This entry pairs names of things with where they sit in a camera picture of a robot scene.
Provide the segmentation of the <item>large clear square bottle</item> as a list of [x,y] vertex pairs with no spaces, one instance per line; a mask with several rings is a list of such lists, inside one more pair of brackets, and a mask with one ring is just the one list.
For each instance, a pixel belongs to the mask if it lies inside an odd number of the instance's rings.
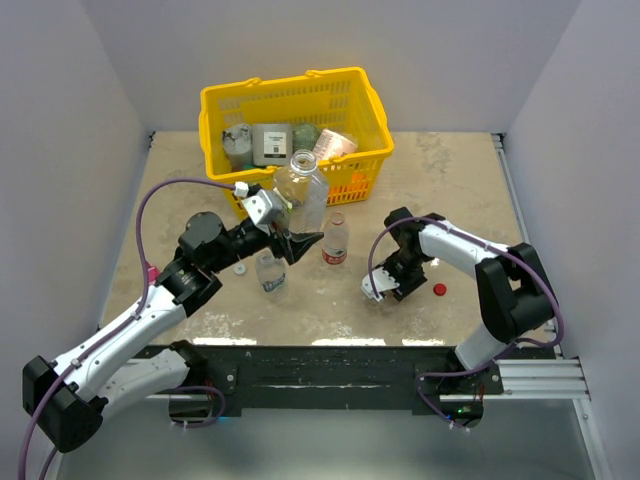
[[288,202],[285,218],[289,231],[308,233],[322,230],[329,184],[312,151],[296,151],[289,164],[275,172],[273,188]]

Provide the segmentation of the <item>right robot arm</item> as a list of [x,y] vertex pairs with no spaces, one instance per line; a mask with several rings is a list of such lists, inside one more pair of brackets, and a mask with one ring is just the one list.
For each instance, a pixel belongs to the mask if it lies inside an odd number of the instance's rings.
[[438,214],[417,217],[405,208],[384,220],[398,249],[378,265],[368,260],[361,289],[371,299],[404,300],[426,282],[423,265],[438,259],[476,282],[481,325],[454,350],[445,369],[448,386],[469,392],[481,380],[480,368],[551,319],[560,320],[559,303],[540,258],[527,243],[508,246],[484,240]]

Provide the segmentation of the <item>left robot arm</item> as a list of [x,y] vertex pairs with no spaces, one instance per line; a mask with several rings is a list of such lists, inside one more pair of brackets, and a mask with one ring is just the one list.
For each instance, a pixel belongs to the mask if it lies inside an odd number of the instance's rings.
[[47,360],[36,356],[22,370],[22,402],[32,429],[61,453],[86,443],[108,415],[157,391],[200,390],[207,368],[179,343],[145,364],[126,363],[164,331],[189,318],[222,287],[217,273],[268,249],[288,264],[322,239],[320,232],[291,233],[245,219],[226,229],[213,212],[186,223],[173,260],[141,297],[77,347]]

